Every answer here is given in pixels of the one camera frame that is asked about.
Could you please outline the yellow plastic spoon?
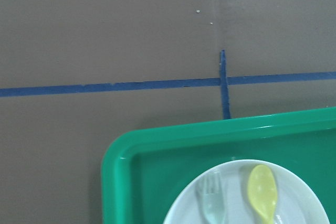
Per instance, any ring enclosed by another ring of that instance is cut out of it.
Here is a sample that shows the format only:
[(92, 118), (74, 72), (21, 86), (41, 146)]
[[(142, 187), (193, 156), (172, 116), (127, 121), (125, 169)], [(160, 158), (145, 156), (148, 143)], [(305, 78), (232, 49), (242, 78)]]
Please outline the yellow plastic spoon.
[(251, 170), (247, 183), (247, 196), (262, 223), (275, 223), (278, 190), (273, 172), (268, 166), (259, 164)]

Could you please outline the green plastic tray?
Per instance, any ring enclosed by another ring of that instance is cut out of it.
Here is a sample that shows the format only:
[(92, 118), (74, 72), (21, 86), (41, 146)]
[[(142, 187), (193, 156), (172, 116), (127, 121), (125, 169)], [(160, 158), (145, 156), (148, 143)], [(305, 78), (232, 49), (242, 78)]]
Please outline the green plastic tray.
[(125, 133), (102, 161), (102, 221), (162, 223), (192, 179), (236, 159), (268, 161), (294, 172), (335, 223), (335, 108)]

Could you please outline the pale green plastic fork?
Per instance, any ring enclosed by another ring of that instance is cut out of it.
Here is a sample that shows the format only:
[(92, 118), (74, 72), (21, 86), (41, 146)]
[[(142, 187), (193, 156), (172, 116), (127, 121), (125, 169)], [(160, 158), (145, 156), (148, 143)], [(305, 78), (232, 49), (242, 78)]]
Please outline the pale green plastic fork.
[(218, 171), (208, 172), (196, 183), (200, 212), (206, 223), (224, 223), (225, 207), (222, 182)]

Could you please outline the white round plate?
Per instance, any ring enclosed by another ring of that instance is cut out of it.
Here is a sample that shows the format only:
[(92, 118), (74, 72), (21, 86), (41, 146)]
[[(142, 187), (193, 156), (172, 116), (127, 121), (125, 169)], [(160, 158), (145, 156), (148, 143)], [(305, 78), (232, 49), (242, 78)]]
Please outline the white round plate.
[(261, 223), (247, 196), (251, 170), (263, 164), (275, 177), (278, 200), (275, 223), (329, 223), (330, 219), (313, 190), (293, 172), (270, 162), (242, 159), (214, 166), (195, 177), (177, 196), (164, 223), (206, 223), (201, 215), (196, 183), (202, 175), (218, 171), (224, 196), (224, 223)]

